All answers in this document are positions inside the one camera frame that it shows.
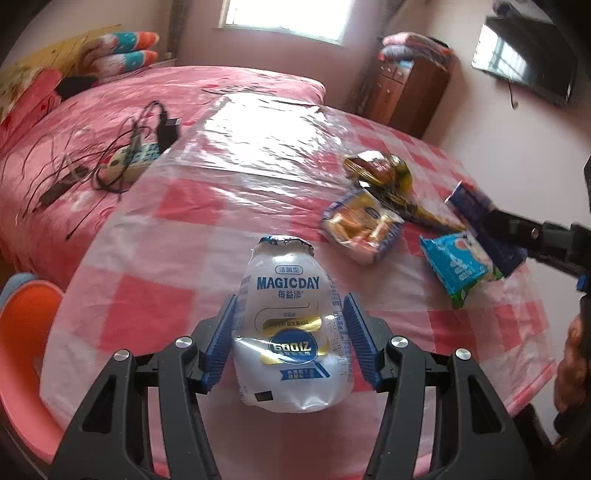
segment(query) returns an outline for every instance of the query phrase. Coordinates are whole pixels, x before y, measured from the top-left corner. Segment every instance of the table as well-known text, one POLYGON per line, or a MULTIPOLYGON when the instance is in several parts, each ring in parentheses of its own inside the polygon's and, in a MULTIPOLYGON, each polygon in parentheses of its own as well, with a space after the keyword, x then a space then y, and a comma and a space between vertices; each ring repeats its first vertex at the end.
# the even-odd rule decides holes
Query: table
MULTIPOLYGON (((355 264, 318 232, 322 211, 349 187, 342 155, 367 149, 405 159, 416 198, 454 219, 443 199, 458 181, 473 179, 437 148, 294 100, 241 93, 210 107, 125 195, 70 283, 41 376, 41 397, 60 424, 68 424, 117 349, 158 351, 214 315, 238 290, 250 249, 269 233, 311 241, 341 295, 357 292, 368 313, 384 318, 396 335, 446 355, 468 348, 509 412, 519 412, 554 372, 547 319, 526 265, 474 289, 464 308, 452 310, 419 249, 418 236, 429 232, 406 224, 373 267, 355 264)), ((240 401, 229 361, 220 384, 200 397, 222 477, 360 478, 385 397, 371 391, 356 362, 354 373, 353 393, 340 404, 274 414, 240 401)), ((428 465, 433 406, 429 393, 419 470, 428 465)), ((154 457, 163 460, 154 398, 150 419, 154 457)))

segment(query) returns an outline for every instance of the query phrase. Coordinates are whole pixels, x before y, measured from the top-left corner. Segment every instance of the window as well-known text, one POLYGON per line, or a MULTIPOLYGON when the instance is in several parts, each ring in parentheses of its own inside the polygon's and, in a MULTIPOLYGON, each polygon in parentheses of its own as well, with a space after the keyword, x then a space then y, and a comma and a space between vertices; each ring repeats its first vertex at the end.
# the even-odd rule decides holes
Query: window
POLYGON ((259 28, 340 42, 355 0, 226 0, 221 27, 259 28))

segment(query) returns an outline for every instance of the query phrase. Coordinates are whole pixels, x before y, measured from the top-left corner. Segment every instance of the charger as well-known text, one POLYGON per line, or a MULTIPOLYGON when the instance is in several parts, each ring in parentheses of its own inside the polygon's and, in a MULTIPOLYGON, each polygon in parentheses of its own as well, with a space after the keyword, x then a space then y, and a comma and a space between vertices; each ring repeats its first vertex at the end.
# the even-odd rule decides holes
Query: charger
POLYGON ((167 118, 163 114, 160 115, 160 123, 156 127, 156 139, 160 154, 178 140, 180 125, 180 118, 167 118))

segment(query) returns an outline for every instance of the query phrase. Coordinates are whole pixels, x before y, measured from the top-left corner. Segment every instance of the power strip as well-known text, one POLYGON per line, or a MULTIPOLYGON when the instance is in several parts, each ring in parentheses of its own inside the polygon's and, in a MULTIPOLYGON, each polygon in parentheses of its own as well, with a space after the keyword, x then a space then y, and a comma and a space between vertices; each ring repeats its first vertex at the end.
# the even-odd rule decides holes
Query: power strip
MULTIPOLYGON (((123 170, 125 157, 129 147, 120 148, 111 157, 106 167, 99 172, 101 179, 105 183, 114 181, 123 170)), ((151 142, 142 145, 142 148, 131 159, 129 167, 125 170, 123 181, 126 183, 135 182, 140 175, 160 156, 158 142, 151 142)))

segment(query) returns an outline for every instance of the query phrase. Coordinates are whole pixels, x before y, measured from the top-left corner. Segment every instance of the screw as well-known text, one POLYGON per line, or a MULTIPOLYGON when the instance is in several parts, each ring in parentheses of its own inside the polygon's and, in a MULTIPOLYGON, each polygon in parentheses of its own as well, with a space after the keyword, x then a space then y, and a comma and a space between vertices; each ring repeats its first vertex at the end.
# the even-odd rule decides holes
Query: screw
POLYGON ((177 338, 174 344, 179 348, 189 348, 193 344, 193 339, 191 337, 177 338))
POLYGON ((406 346, 408 346, 408 340, 406 340, 406 338, 404 337, 394 337, 390 341, 392 342, 392 345, 394 345, 397 348, 405 348, 406 346))
POLYGON ((129 351, 127 350, 117 350, 113 355, 113 358, 117 362, 122 362, 123 360, 127 360, 129 358, 129 351))
POLYGON ((470 353, 470 350, 459 348, 456 350, 456 357, 458 357, 460 360, 469 360, 472 358, 472 354, 470 353))

